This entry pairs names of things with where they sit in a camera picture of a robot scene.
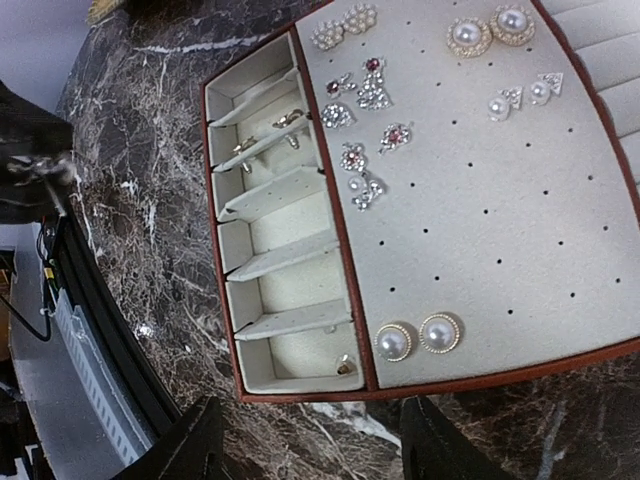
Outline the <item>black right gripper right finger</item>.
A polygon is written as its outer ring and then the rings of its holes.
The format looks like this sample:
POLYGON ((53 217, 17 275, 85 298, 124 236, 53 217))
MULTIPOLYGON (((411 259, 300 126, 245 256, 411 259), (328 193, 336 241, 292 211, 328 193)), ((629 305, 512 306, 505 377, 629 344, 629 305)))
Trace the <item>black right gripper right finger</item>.
POLYGON ((474 447, 427 397, 403 402, 400 433, 405 479, 514 479, 474 447))

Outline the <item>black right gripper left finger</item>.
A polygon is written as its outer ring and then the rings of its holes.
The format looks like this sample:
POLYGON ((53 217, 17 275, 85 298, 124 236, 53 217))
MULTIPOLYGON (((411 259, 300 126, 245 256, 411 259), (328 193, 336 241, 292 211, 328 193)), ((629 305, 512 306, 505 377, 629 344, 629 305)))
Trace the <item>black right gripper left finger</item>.
POLYGON ((203 396, 147 453, 114 479, 223 479, 223 432, 220 401, 203 396))

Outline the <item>brown jewelry display tray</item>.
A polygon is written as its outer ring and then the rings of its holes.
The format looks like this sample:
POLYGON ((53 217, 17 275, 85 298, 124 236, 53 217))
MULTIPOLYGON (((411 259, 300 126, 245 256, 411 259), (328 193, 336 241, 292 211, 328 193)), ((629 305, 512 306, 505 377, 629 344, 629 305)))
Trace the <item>brown jewelry display tray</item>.
POLYGON ((376 1, 377 24, 321 51, 310 36, 356 3, 331 1, 260 41, 202 85, 216 276, 239 396, 246 402, 348 401, 486 388, 639 349, 639 5, 635 1, 376 1), (463 59, 456 18, 488 26, 520 5, 534 38, 493 37, 463 59), (386 60, 393 105, 357 106, 363 63, 386 60), (358 89, 330 99, 347 72, 358 89), (530 103, 539 74, 560 96, 530 103), (502 122, 487 104, 523 87, 502 122), (342 102, 357 122, 325 129, 342 102), (299 108, 294 133, 272 124, 299 108), (409 144, 378 154, 384 129, 409 144), (257 143, 236 156, 233 148, 257 143), (363 212, 340 167, 361 143, 386 193, 363 212), (444 312, 458 345, 433 354, 419 329, 444 312), (406 322, 412 355, 389 363, 377 330, 406 322), (340 355, 357 371, 338 376, 340 355))

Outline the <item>pink stone silver earring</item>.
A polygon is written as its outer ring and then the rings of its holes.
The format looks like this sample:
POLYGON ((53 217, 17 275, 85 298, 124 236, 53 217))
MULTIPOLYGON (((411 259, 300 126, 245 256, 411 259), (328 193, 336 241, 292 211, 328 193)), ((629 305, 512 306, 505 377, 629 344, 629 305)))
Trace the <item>pink stone silver earring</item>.
POLYGON ((412 122, 408 124, 400 122, 389 124, 382 133, 378 154, 383 156, 409 144, 413 138, 412 128, 412 122))

